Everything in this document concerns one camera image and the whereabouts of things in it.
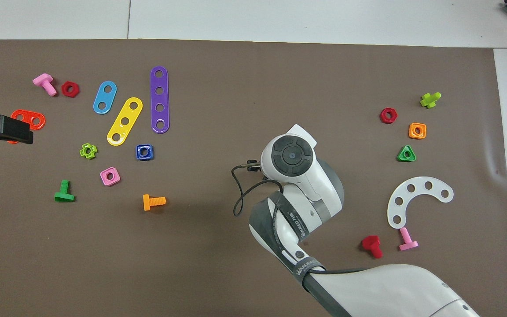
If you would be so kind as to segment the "orange heart-shaped perforated plate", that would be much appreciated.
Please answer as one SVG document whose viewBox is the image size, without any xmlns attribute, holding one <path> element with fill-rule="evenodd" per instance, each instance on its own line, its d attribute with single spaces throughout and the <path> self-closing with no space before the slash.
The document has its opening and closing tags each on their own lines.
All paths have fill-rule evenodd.
<svg viewBox="0 0 507 317">
<path fill-rule="evenodd" d="M 32 132 L 40 130 L 46 123 L 46 119 L 43 114 L 29 110 L 15 110 L 10 117 L 30 124 L 30 130 Z M 11 144 L 19 143 L 10 140 L 7 140 L 7 142 Z"/>
</svg>

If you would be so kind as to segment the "pink plastic bolt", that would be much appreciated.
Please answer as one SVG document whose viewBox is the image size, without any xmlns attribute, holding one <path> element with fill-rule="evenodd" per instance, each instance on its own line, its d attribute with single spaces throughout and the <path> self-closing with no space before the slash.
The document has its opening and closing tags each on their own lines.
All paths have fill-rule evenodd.
<svg viewBox="0 0 507 317">
<path fill-rule="evenodd" d="M 419 246 L 419 243 L 411 238 L 410 233 L 406 227 L 400 228 L 400 234 L 403 240 L 403 243 L 399 245 L 400 251 L 406 251 Z"/>
<path fill-rule="evenodd" d="M 56 96 L 58 92 L 54 88 L 52 81 L 54 78 L 50 74 L 40 74 L 36 78 L 32 79 L 32 83 L 38 87 L 44 88 L 45 92 L 49 96 Z"/>
</svg>

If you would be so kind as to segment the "green plastic bolt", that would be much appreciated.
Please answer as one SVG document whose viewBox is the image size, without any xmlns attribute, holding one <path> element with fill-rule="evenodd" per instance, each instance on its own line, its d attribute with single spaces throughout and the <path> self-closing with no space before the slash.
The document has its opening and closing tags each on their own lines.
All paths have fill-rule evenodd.
<svg viewBox="0 0 507 317">
<path fill-rule="evenodd" d="M 54 200 L 61 203 L 73 202 L 76 200 L 76 197 L 69 193 L 69 180 L 63 179 L 60 183 L 60 189 L 58 192 L 54 194 Z"/>
</svg>

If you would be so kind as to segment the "brown table mat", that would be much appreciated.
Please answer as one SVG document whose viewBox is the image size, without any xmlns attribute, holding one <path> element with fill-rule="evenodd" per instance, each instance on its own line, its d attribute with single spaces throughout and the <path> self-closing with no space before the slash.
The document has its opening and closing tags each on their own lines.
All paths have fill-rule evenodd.
<svg viewBox="0 0 507 317">
<path fill-rule="evenodd" d="M 150 72 L 169 73 L 169 130 L 151 128 Z M 50 74 L 58 94 L 32 83 Z M 75 98 L 62 94 L 73 81 Z M 113 106 L 96 114 L 104 81 Z M 440 92 L 428 109 L 421 97 Z M 120 146 L 107 133 L 128 98 L 143 110 Z M 380 112 L 395 108 L 396 122 Z M 327 269 L 419 265 L 481 317 L 507 317 L 507 167 L 491 49 L 163 40 L 0 41 L 0 114 L 41 112 L 33 144 L 0 142 L 0 317 L 327 317 L 248 228 L 265 184 L 233 216 L 231 169 L 294 124 L 338 173 L 345 206 L 302 247 Z M 427 126 L 411 139 L 413 122 Z M 79 154 L 84 143 L 98 152 Z M 136 146 L 154 158 L 139 161 Z M 410 145 L 416 161 L 397 154 Z M 111 186 L 100 172 L 115 167 Z M 388 201 L 407 179 L 421 195 L 400 251 Z M 73 202 L 54 200 L 68 179 Z M 143 210 L 143 194 L 165 197 Z M 361 241 L 378 235 L 383 257 Z"/>
</svg>

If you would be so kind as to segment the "blue two-hole plate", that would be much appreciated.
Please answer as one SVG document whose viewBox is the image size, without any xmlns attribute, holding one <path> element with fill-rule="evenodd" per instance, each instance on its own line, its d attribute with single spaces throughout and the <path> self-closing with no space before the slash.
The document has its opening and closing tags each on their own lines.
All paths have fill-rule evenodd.
<svg viewBox="0 0 507 317">
<path fill-rule="evenodd" d="M 116 93 L 117 85 L 113 81 L 102 82 L 93 101 L 93 111 L 100 115 L 107 114 L 113 106 Z"/>
</svg>

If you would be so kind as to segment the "orange plastic bolt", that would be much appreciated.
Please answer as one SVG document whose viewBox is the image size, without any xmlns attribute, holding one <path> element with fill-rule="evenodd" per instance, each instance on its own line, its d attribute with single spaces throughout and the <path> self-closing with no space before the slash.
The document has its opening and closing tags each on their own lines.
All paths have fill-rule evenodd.
<svg viewBox="0 0 507 317">
<path fill-rule="evenodd" d="M 143 194 L 143 210 L 150 211 L 151 207 L 163 206 L 167 203 L 165 197 L 151 197 L 149 194 Z"/>
</svg>

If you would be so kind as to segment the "pink square plastic nut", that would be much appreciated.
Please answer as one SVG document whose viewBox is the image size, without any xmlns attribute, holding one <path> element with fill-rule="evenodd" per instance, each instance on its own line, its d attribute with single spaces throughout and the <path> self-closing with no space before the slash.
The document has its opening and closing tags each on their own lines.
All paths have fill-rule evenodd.
<svg viewBox="0 0 507 317">
<path fill-rule="evenodd" d="M 107 168 L 100 172 L 101 182 L 105 186 L 111 186 L 118 183 L 121 180 L 121 177 L 118 173 L 118 170 L 115 167 Z"/>
</svg>

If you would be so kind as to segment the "purple four-hole plate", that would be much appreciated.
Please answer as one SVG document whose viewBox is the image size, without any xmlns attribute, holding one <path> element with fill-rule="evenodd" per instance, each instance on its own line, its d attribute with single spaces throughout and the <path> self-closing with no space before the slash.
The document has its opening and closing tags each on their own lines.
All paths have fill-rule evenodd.
<svg viewBox="0 0 507 317">
<path fill-rule="evenodd" d="M 163 66 L 150 72 L 151 128 L 157 134 L 169 130 L 169 73 Z"/>
</svg>

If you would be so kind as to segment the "yellow three-hole plate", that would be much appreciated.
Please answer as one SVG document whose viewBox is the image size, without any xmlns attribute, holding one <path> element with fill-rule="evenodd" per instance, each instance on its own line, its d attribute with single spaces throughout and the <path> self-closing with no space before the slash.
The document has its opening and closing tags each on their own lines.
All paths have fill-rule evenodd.
<svg viewBox="0 0 507 317">
<path fill-rule="evenodd" d="M 107 133 L 107 142 L 111 146 L 120 146 L 125 142 L 142 110 L 143 102 L 140 98 L 132 97 L 125 101 Z"/>
</svg>

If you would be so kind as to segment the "red plastic bolt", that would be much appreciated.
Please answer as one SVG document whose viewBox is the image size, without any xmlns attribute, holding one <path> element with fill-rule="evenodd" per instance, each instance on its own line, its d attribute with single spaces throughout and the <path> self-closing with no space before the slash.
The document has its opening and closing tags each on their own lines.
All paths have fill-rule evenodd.
<svg viewBox="0 0 507 317">
<path fill-rule="evenodd" d="M 383 257 L 383 252 L 380 248 L 381 241 L 378 235 L 369 235 L 362 239 L 361 246 L 364 250 L 370 252 L 375 259 Z"/>
</svg>

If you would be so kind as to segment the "green triangular plastic nut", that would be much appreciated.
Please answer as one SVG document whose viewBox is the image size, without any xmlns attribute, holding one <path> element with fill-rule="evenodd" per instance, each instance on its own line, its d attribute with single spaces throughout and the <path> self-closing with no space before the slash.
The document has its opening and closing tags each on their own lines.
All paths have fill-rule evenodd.
<svg viewBox="0 0 507 317">
<path fill-rule="evenodd" d="M 416 161 L 416 154 L 410 145 L 403 146 L 397 154 L 397 160 L 402 162 Z"/>
</svg>

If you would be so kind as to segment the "orange square plastic nut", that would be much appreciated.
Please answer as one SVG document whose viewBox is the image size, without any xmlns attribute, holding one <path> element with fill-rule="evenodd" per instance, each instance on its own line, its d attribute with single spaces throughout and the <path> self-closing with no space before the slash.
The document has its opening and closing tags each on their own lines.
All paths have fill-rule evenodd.
<svg viewBox="0 0 507 317">
<path fill-rule="evenodd" d="M 411 139 L 425 139 L 427 136 L 427 126 L 418 122 L 411 123 L 408 136 Z"/>
</svg>

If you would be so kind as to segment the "white curved perforated plate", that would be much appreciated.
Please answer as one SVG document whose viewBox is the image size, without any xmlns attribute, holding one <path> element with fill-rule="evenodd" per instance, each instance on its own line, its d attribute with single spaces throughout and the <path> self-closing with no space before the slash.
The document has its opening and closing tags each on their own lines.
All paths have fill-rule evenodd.
<svg viewBox="0 0 507 317">
<path fill-rule="evenodd" d="M 441 203 L 453 200 L 453 189 L 440 179 L 419 176 L 402 182 L 391 194 L 387 204 L 387 221 L 390 227 L 400 229 L 406 225 L 409 203 L 417 196 L 435 197 Z"/>
</svg>

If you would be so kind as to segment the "lime green cross-head bolt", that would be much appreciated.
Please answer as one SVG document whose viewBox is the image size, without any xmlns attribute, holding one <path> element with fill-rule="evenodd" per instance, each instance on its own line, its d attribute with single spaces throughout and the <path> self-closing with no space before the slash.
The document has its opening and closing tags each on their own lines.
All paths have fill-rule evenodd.
<svg viewBox="0 0 507 317">
<path fill-rule="evenodd" d="M 442 94 L 440 92 L 435 92 L 433 94 L 426 93 L 421 97 L 420 104 L 422 107 L 426 107 L 431 109 L 436 106 L 436 102 L 441 98 Z"/>
</svg>

